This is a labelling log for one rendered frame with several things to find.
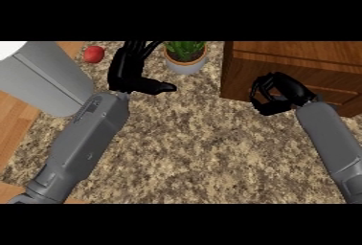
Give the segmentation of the green potted plant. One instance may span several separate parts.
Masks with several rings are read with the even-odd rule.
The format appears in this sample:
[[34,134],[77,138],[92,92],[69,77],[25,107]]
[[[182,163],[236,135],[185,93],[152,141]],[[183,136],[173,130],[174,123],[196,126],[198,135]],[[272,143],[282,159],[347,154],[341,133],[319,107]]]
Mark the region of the green potted plant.
[[180,75],[195,74],[207,62],[205,41],[165,41],[165,64],[173,72]]

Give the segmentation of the red apple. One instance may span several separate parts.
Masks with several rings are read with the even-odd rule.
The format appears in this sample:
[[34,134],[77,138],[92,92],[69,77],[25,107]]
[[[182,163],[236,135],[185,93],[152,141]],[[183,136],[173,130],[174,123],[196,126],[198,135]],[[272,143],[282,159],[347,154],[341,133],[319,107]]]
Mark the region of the red apple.
[[89,63],[97,63],[105,56],[105,49],[100,46],[89,46],[83,52],[83,60]]

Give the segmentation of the brown wooden drawer cabinet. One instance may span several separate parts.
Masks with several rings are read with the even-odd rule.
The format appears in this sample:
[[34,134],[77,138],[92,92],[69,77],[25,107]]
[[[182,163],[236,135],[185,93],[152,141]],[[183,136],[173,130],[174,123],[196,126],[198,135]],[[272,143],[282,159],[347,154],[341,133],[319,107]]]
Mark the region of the brown wooden drawer cabinet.
[[269,72],[295,78],[343,117],[362,114],[362,41],[226,41],[220,96],[248,101],[251,84]]

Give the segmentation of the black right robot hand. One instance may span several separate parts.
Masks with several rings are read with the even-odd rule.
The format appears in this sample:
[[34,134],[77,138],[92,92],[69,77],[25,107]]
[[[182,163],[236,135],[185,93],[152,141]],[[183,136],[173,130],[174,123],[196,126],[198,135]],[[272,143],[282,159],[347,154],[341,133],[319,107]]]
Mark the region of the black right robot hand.
[[[260,91],[267,103],[256,98],[256,91]],[[269,73],[256,79],[251,84],[248,100],[254,109],[263,116],[272,116],[291,109],[291,105],[303,106],[316,97],[303,83],[285,73]]]

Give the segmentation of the grey rounded appliance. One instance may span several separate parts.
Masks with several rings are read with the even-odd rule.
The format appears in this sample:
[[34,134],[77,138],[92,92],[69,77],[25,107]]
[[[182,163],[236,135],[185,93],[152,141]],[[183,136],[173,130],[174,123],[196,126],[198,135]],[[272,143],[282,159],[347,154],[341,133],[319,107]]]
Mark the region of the grey rounded appliance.
[[66,117],[92,96],[93,81],[55,41],[0,41],[0,90]]

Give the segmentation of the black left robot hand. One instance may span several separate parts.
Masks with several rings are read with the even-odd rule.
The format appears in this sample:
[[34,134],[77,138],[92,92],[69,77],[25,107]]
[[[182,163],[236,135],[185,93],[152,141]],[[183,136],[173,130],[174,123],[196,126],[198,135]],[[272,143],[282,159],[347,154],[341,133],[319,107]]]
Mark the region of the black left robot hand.
[[143,77],[145,60],[159,44],[161,41],[146,44],[145,41],[130,40],[117,49],[108,71],[108,84],[112,91],[128,94],[140,92],[149,95],[177,91],[173,83]]

